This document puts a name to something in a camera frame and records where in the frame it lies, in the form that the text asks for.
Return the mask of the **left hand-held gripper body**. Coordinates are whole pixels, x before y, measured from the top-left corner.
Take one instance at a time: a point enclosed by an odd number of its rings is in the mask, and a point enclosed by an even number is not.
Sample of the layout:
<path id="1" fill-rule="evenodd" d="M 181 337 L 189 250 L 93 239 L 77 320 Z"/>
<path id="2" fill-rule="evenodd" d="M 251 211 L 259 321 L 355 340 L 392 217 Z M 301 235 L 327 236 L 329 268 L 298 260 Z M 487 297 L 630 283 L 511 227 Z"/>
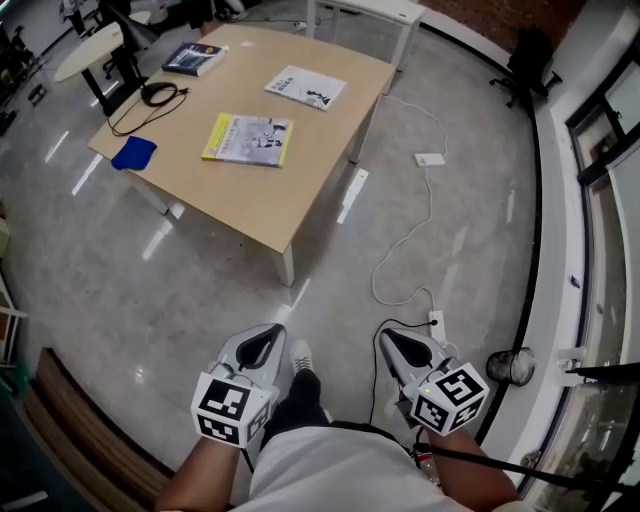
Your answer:
<path id="1" fill-rule="evenodd" d="M 281 350 L 266 355 L 255 368 L 244 367 L 223 350 L 200 374 L 191 403 L 196 432 L 205 438 L 246 448 L 271 418 L 279 399 L 276 386 Z"/>

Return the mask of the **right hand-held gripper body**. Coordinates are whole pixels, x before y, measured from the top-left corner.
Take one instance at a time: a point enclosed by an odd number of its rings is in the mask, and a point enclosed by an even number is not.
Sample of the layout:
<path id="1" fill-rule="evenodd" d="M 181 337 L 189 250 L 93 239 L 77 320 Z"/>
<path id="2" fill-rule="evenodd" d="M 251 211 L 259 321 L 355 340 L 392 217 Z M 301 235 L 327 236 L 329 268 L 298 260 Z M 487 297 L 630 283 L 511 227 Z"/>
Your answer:
<path id="1" fill-rule="evenodd" d="M 489 388 L 471 363 L 449 358 L 437 369 L 410 374 L 396 403 L 407 424 L 447 436 L 481 412 Z"/>

